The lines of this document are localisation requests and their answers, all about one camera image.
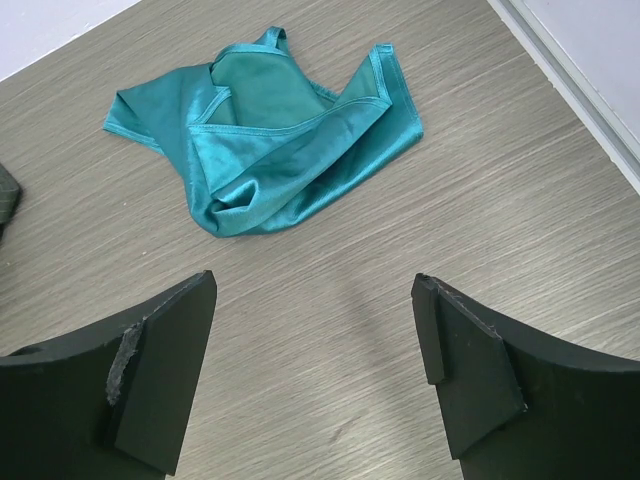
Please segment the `aluminium frame rail right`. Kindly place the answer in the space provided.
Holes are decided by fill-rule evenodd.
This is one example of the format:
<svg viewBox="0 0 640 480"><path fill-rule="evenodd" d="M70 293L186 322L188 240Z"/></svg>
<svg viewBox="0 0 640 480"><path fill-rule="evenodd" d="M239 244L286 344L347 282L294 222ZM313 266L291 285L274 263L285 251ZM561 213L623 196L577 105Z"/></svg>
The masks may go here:
<svg viewBox="0 0 640 480"><path fill-rule="evenodd" d="M639 3L492 1L629 184L639 188Z"/></svg>

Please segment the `teal satin napkin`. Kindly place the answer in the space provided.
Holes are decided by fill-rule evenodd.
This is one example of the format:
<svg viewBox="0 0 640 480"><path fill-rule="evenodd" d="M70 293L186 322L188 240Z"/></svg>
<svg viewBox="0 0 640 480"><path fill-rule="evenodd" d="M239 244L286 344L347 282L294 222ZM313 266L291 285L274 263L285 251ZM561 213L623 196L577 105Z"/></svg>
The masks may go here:
<svg viewBox="0 0 640 480"><path fill-rule="evenodd" d="M304 74L279 27L117 92L103 127L165 156L192 218L218 238L300 224L423 135L391 45L333 92Z"/></svg>

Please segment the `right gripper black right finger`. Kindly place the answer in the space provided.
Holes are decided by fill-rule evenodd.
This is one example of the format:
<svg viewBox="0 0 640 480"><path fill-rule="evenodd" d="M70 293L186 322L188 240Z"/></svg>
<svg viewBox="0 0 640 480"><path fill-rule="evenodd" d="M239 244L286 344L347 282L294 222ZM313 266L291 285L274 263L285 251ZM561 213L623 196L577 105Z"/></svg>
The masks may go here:
<svg viewBox="0 0 640 480"><path fill-rule="evenodd" d="M639 364L416 276L412 306L451 457L467 479L635 479Z"/></svg>

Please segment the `dark pinstriped shirt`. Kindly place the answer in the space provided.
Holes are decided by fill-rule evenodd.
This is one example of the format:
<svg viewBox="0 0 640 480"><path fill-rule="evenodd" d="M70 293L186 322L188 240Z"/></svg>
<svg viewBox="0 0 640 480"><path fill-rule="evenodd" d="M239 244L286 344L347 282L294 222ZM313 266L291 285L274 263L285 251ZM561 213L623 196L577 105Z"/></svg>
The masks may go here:
<svg viewBox="0 0 640 480"><path fill-rule="evenodd" d="M0 165L0 237L12 221L19 206L22 188L9 171Z"/></svg>

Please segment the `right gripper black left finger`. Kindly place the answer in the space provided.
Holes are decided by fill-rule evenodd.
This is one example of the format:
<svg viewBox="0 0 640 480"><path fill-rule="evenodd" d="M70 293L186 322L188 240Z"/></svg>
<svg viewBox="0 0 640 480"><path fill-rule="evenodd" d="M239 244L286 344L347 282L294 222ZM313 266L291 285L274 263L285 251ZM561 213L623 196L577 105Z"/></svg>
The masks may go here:
<svg viewBox="0 0 640 480"><path fill-rule="evenodd" d="M5 479L175 474L217 299L210 271L1 360Z"/></svg>

